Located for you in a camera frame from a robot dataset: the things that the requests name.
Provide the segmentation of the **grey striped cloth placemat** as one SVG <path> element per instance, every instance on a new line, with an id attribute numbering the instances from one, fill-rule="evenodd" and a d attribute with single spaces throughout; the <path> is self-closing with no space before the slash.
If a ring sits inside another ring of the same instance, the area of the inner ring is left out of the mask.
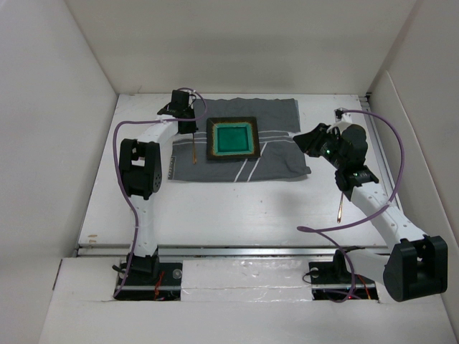
<path id="1" fill-rule="evenodd" d="M 209 161 L 208 118 L 255 117 L 260 139 L 259 158 Z M 195 133 L 197 164 L 192 163 L 192 135 L 178 135 L 172 143 L 168 179 L 198 183 L 239 183 L 302 178 L 311 169 L 293 141 L 301 131 L 298 102 L 259 98 L 208 100 L 205 118 Z"/>

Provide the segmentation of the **copper fork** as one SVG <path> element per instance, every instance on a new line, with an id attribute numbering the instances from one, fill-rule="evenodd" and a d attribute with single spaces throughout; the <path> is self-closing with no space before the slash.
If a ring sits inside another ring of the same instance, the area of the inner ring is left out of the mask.
<path id="1" fill-rule="evenodd" d="M 192 133 L 191 144 L 192 144 L 192 163 L 194 165 L 196 165 L 197 164 L 197 147 L 196 147 L 196 141 L 195 141 L 195 134 L 194 133 Z"/>

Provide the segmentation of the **square green ceramic plate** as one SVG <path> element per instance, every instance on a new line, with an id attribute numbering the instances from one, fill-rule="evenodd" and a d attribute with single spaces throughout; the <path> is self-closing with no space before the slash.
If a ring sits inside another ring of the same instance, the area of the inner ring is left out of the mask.
<path id="1" fill-rule="evenodd" d="M 206 126 L 209 161 L 260 157 L 255 117 L 208 118 Z"/>

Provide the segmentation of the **copper spoon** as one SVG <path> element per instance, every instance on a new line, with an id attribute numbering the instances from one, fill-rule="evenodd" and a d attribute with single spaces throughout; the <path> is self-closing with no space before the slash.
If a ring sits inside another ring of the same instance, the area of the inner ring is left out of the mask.
<path id="1" fill-rule="evenodd" d="M 341 220 L 342 220 L 343 205 L 344 205 L 344 193 L 341 192 L 340 202 L 339 202 L 339 208 L 338 208 L 337 217 L 336 217 L 336 222 L 337 222 L 337 224 L 340 224 L 340 223 L 341 223 Z"/>

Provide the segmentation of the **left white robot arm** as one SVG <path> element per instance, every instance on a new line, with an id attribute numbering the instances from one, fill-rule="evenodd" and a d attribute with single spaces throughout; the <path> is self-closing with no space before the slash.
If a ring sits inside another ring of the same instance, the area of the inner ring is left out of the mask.
<path id="1" fill-rule="evenodd" d="M 124 139 L 118 154 L 118 184 L 133 210 L 135 234 L 133 255 L 152 257 L 158 246 L 153 231 L 153 200 L 163 180 L 161 147 L 176 135 L 197 132 L 194 101 L 200 96 L 188 87 L 173 90 L 171 100 L 157 112 L 155 120 L 124 121 L 122 125 L 147 125 L 147 129 L 134 139 Z"/>

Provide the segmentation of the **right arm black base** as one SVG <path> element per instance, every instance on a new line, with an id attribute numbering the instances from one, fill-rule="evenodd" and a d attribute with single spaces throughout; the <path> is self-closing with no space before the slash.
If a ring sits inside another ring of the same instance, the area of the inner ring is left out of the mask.
<path id="1" fill-rule="evenodd" d="M 352 276 L 346 263 L 347 260 L 339 249 L 329 260 L 313 260 L 308 263 L 309 270 L 303 275 L 302 280 L 311 286 L 314 301 L 379 299 L 375 282 L 367 277 L 355 274 L 354 288 L 351 289 Z"/>

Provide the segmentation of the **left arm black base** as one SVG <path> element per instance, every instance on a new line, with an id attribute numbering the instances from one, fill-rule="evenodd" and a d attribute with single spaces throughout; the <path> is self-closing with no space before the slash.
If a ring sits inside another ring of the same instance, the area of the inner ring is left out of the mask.
<path id="1" fill-rule="evenodd" d="M 120 301 L 178 301 L 181 298 L 181 262 L 161 262 L 153 256 L 133 255 L 128 261 L 113 265 L 117 272 L 114 299 Z"/>

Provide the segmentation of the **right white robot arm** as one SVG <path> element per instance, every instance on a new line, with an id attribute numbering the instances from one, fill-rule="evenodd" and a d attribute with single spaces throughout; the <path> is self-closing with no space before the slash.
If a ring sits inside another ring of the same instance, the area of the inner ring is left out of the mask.
<path id="1" fill-rule="evenodd" d="M 339 282 L 356 274 L 383 284 L 390 297 L 403 302 L 444 293 L 448 288 L 448 245 L 429 236 L 391 205 L 379 179 L 366 166 L 366 132 L 359 125 L 344 130 L 320 123 L 294 142 L 309 157 L 323 157 L 335 169 L 339 190 L 370 218 L 390 254 L 380 256 L 354 249 L 331 265 Z"/>

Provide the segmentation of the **right aluminium rail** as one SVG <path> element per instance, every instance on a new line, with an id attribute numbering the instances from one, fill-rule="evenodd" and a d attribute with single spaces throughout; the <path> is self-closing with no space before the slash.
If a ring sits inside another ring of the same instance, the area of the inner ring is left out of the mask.
<path id="1" fill-rule="evenodd" d="M 397 139 L 397 135 L 391 126 L 380 118 L 376 118 L 371 115 L 365 115 L 365 122 L 369 126 L 371 142 L 377 146 L 375 148 L 375 155 L 377 158 L 377 163 L 382 169 L 381 175 L 383 179 L 383 185 L 387 191 L 395 191 L 395 196 L 392 204 L 396 206 L 400 211 L 403 211 L 403 205 L 399 197 L 399 190 L 404 171 L 401 171 L 400 167 L 397 167 L 395 169 L 395 174 L 393 174 L 392 168 L 389 164 L 389 159 L 387 157 L 387 152 L 384 148 L 382 134 L 380 133 L 379 128 L 385 128 L 390 133 L 392 139 L 395 141 L 397 147 L 396 151 L 401 158 L 402 156 L 400 155 L 399 140 Z"/>

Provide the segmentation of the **aluminium rail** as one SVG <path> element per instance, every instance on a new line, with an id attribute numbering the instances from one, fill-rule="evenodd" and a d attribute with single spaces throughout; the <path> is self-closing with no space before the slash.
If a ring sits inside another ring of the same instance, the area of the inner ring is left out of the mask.
<path id="1" fill-rule="evenodd" d="M 392 204 L 396 206 L 400 211 L 403 211 L 403 205 L 399 197 L 399 190 L 404 171 L 401 171 L 400 167 L 397 167 L 395 169 L 395 174 L 393 174 L 392 168 L 389 164 L 389 159 L 387 157 L 387 152 L 384 148 L 382 134 L 380 133 L 379 128 L 385 128 L 390 133 L 392 139 L 395 141 L 397 147 L 396 151 L 401 158 L 402 156 L 400 155 L 399 140 L 397 139 L 397 135 L 391 126 L 380 118 L 376 118 L 371 115 L 365 115 L 365 122 L 369 126 L 371 142 L 377 146 L 375 148 L 375 155 L 377 158 L 377 163 L 382 169 L 381 175 L 383 179 L 383 185 L 387 191 L 395 191 L 395 196 Z"/>
<path id="2" fill-rule="evenodd" d="M 126 245 L 100 246 L 82 245 L 76 249 L 81 257 L 125 256 L 129 251 Z M 200 247 L 160 245 L 160 257 L 281 257 L 281 256 L 323 256 L 333 255 L 335 247 Z"/>

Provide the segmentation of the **front aluminium rail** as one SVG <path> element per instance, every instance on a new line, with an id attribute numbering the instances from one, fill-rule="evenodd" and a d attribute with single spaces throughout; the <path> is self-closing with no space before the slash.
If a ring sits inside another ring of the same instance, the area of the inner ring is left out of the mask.
<path id="1" fill-rule="evenodd" d="M 82 245 L 76 249 L 81 257 L 125 256 L 129 251 L 126 245 L 100 246 Z M 333 255 L 335 247 L 200 247 L 160 245 L 160 257 L 281 257 L 281 256 L 323 256 Z"/>

